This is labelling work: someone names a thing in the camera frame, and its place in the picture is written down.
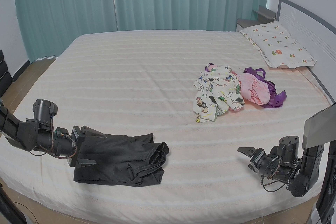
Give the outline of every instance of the purple strap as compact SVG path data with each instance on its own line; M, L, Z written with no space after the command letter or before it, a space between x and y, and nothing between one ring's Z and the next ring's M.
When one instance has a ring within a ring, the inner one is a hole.
M265 80L266 72L264 69L253 69L252 67L245 68L244 73L249 73L254 75L258 80L267 83L269 93L271 95L270 101L267 104L261 105L264 108L272 109L282 107L284 100L287 98L286 92L283 91L277 94L277 90L275 89L275 84L271 81Z
M209 62L209 63L205 66L205 71L206 71L206 72L210 72L210 71L208 70L208 65L209 65L209 64L213 64L213 63Z

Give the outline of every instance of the baseboard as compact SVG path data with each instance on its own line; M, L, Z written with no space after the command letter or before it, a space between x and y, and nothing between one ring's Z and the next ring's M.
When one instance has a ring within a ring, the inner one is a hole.
M14 74L14 76L12 76L13 81L16 81L16 80L19 78L19 76L24 72L24 70L27 69L27 67L28 67L29 65L30 65L30 61L27 60L27 62L25 62L25 63L23 64L23 66L20 67L20 69Z

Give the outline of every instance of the white patterned pillow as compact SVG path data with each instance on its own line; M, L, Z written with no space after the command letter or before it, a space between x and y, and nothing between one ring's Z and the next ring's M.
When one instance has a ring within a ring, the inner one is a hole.
M240 32L259 49L270 67L310 67L316 62L278 21L247 27Z

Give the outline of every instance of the nightstand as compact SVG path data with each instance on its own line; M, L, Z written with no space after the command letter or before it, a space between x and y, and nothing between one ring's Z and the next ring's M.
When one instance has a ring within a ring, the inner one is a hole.
M246 20L246 19L237 19L237 28L236 31L240 31L244 28L254 26L254 25L262 25L264 23L269 23L274 21L276 13L263 7L259 6L258 10L253 10L253 12L258 14L257 20Z

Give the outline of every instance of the gray headboard trim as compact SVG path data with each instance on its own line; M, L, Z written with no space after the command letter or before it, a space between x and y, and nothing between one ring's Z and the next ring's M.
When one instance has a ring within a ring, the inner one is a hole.
M278 5L278 12L276 14L276 19L279 20L280 18L280 10L281 10L281 4L285 3L288 4L289 6L301 11L302 13L310 16L311 18L313 18L314 20L316 20L317 22L319 22L320 24L322 24L323 26L325 26L326 28L328 28L331 32L333 32L334 34L336 34L336 28L334 26L332 26L330 23L326 22L324 19L322 19L321 17L315 15L313 12L310 12L309 10L289 1L289 0L279 0L279 5ZM328 90L325 88L325 86L323 85L323 83L318 79L318 77L313 73L313 71L308 67L309 71L312 73L312 75L316 78L317 82L321 85L321 87L323 88L323 90L325 91L325 93L329 96L329 98L331 99L331 101L334 103L335 100L333 99L333 97L331 96L331 94L328 92Z

